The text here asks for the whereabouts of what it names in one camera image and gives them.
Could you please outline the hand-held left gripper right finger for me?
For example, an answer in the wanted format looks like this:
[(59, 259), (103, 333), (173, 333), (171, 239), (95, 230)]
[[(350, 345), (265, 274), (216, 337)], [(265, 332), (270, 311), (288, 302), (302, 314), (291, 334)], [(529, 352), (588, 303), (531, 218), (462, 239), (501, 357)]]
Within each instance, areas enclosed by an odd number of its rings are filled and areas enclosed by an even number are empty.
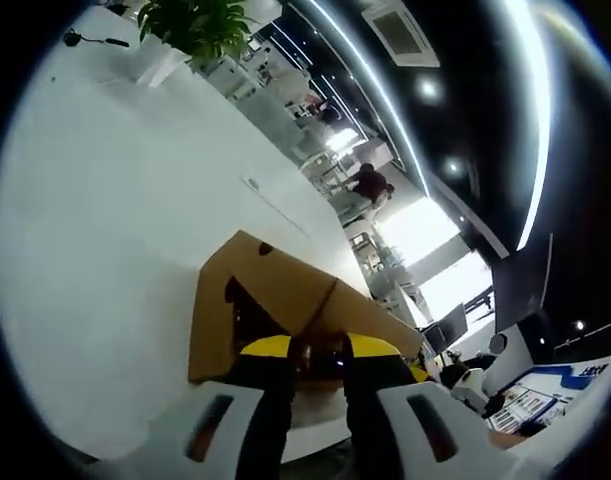
[(375, 337), (342, 340), (347, 424), (358, 468), (506, 468), (508, 447), (440, 385), (418, 383)]

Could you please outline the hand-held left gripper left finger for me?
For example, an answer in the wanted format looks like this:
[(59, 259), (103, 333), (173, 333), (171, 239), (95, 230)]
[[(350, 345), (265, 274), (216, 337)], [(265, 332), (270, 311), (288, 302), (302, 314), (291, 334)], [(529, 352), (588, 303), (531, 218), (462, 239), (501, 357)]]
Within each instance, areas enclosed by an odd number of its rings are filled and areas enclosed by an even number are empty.
[(278, 468), (291, 426), (296, 364), (291, 338), (244, 347), (219, 381), (207, 381), (152, 423), (152, 468)]

